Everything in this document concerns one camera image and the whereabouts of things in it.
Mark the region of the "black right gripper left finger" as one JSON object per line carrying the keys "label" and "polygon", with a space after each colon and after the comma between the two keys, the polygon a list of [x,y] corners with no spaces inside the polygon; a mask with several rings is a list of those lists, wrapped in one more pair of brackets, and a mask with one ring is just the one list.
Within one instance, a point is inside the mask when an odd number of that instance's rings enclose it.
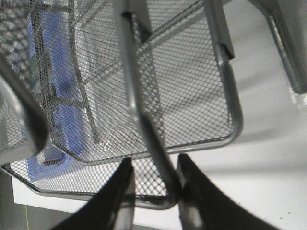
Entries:
{"label": "black right gripper left finger", "polygon": [[135,209],[135,179],[130,158],[122,160],[99,192],[54,230],[131,230]]}

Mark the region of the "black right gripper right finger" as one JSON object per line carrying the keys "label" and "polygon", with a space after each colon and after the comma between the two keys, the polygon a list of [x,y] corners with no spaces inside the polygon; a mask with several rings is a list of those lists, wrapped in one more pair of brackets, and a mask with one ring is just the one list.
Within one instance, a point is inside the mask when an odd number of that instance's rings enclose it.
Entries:
{"label": "black right gripper right finger", "polygon": [[221,192],[187,154],[180,154],[179,213],[184,230],[259,230],[260,220]]}

